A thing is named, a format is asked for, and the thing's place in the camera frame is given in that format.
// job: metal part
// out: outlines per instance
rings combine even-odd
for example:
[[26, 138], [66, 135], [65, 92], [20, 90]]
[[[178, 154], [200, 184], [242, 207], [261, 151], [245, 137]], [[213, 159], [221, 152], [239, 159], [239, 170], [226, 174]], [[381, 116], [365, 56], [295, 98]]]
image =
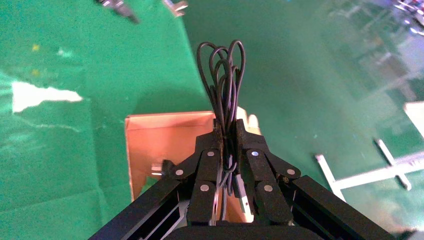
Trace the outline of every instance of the metal part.
[[252, 219], [253, 215], [249, 205], [249, 200], [248, 200], [248, 196], [246, 194], [246, 189], [245, 189], [245, 182], [242, 179], [242, 175], [236, 174], [234, 180], [235, 180], [233, 182], [234, 195], [236, 198], [238, 198], [240, 202], [241, 211], [244, 214], [249, 215], [249, 216], [246, 216], [246, 218]]
[[[387, 162], [391, 166], [395, 166], [396, 165], [395, 158], [393, 158], [392, 154], [390, 153], [389, 149], [387, 148], [387, 146], [385, 145], [385, 143], [383, 142], [383, 140], [381, 140], [381, 139], [375, 139], [374, 141], [377, 144], [377, 146], [380, 148], [381, 152], [384, 154], [385, 159], [387, 160]], [[399, 174], [397, 175], [397, 177], [399, 178], [400, 182], [402, 183], [403, 187], [406, 190], [408, 190], [408, 191], [411, 190], [411, 188], [412, 188], [411, 182], [408, 180], [407, 176], [405, 176], [404, 173], [399, 172]]]
[[292, 182], [296, 188], [294, 221], [324, 239], [393, 240], [394, 237], [309, 176]]
[[183, 219], [184, 200], [179, 198], [180, 182], [162, 178], [110, 220], [90, 240], [148, 239], [166, 236]]
[[103, 7], [113, 9], [115, 13], [124, 18], [129, 18], [134, 24], [139, 24], [139, 18], [123, 0], [97, 0]]
[[183, 9], [187, 8], [189, 4], [187, 1], [179, 1], [177, 3], [173, 3], [171, 0], [162, 0], [163, 4], [168, 7], [168, 9], [171, 11], [171, 13], [175, 17], [181, 17], [184, 14], [186, 14]]
[[272, 191], [273, 191], [273, 187], [272, 187], [272, 186], [270, 186], [270, 185], [265, 185], [265, 186], [263, 187], [263, 189], [264, 189], [265, 191], [267, 191], [267, 192], [272, 192]]
[[380, 180], [391, 179], [399, 177], [404, 188], [410, 190], [412, 188], [411, 183], [406, 178], [405, 174], [412, 173], [415, 171], [424, 170], [424, 152], [417, 152], [411, 155], [402, 156], [400, 158], [393, 158], [392, 154], [387, 149], [383, 141], [376, 140], [377, 145], [387, 158], [387, 161], [393, 165], [371, 170], [368, 172], [360, 173], [357, 175], [345, 177], [336, 180], [330, 167], [327, 164], [326, 159], [322, 154], [315, 155], [325, 178], [330, 185], [331, 191], [338, 196], [341, 200], [346, 201], [342, 194], [342, 189], [352, 188], [359, 185], [377, 182]]
[[183, 175], [183, 173], [184, 173], [184, 171], [181, 170], [181, 169], [178, 169], [178, 170], [175, 171], [175, 174], [178, 175], [178, 176]]
[[206, 185], [206, 184], [203, 184], [203, 185], [201, 185], [201, 186], [200, 186], [200, 190], [201, 190], [202, 192], [206, 192], [206, 191], [208, 191], [208, 190], [209, 190], [209, 186], [208, 186], [208, 185]]

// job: wrinkled green fabric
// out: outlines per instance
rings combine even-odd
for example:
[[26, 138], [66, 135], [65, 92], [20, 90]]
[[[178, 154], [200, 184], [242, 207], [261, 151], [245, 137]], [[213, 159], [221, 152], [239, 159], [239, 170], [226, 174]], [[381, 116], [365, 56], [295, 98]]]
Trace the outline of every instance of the wrinkled green fabric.
[[[130, 203], [125, 117], [209, 108], [181, 19], [126, 3], [0, 3], [0, 239], [88, 238]], [[13, 112], [17, 82], [82, 100]]]

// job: metal clip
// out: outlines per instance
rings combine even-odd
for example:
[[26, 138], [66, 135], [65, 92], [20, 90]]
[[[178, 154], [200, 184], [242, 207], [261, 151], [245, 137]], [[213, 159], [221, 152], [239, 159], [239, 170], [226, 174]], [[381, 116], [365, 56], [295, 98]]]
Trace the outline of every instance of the metal clip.
[[175, 17], [180, 17], [180, 16], [183, 16], [184, 14], [186, 14], [182, 10], [189, 6], [187, 1], [180, 1], [180, 2], [177, 2], [177, 3], [173, 3], [171, 0], [162, 0], [162, 2], [163, 2], [163, 4], [165, 4], [169, 8], [171, 13]]

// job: white rod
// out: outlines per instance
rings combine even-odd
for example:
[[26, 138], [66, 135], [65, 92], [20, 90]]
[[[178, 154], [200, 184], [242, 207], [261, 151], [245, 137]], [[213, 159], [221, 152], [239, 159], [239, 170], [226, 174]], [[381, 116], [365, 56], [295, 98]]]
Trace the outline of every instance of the white rod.
[[339, 185], [336, 184], [336, 180], [334, 179], [334, 176], [330, 170], [329, 165], [327, 164], [326, 159], [324, 158], [324, 155], [316, 154], [315, 158], [318, 161], [319, 165], [321, 166], [322, 172], [324, 172], [324, 176], [327, 179], [328, 184], [330, 185], [332, 193], [336, 195], [339, 199], [346, 202], [345, 197], [343, 196]]
[[384, 179], [394, 178], [396, 175], [403, 173], [411, 173], [424, 169], [424, 159], [419, 159], [410, 162], [403, 162], [395, 166], [388, 166], [373, 171], [368, 171], [358, 175], [350, 176], [335, 181], [339, 189], [347, 189], [363, 184], [368, 184]]
[[[396, 161], [393, 158], [392, 154], [390, 153], [389, 149], [387, 148], [387, 146], [385, 145], [385, 143], [383, 142], [383, 140], [381, 139], [375, 139], [375, 142], [377, 143], [378, 147], [381, 149], [381, 151], [383, 152], [385, 158], [387, 159], [388, 163], [391, 166], [395, 166], [396, 165]], [[411, 190], [412, 185], [411, 182], [408, 180], [407, 176], [405, 176], [405, 174], [403, 173], [398, 173], [397, 177], [399, 178], [400, 182], [402, 183], [403, 187], [406, 190]]]

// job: coiled cable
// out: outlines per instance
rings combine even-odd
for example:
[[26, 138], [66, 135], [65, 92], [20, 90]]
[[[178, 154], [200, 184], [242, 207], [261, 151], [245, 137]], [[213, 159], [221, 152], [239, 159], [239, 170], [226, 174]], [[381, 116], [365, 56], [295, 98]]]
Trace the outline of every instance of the coiled cable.
[[[213, 84], [209, 85], [202, 67], [201, 50], [212, 48], [209, 56], [209, 71]], [[234, 65], [233, 52], [238, 47], [241, 54], [240, 67]], [[233, 193], [232, 179], [237, 168], [236, 161], [236, 119], [240, 87], [245, 72], [246, 55], [243, 44], [239, 40], [231, 42], [228, 48], [216, 46], [210, 42], [201, 43], [196, 52], [197, 67], [203, 86], [209, 97], [217, 122], [221, 126], [223, 136], [223, 166], [219, 187], [222, 188], [222, 205], [220, 219], [225, 219], [227, 194]]]

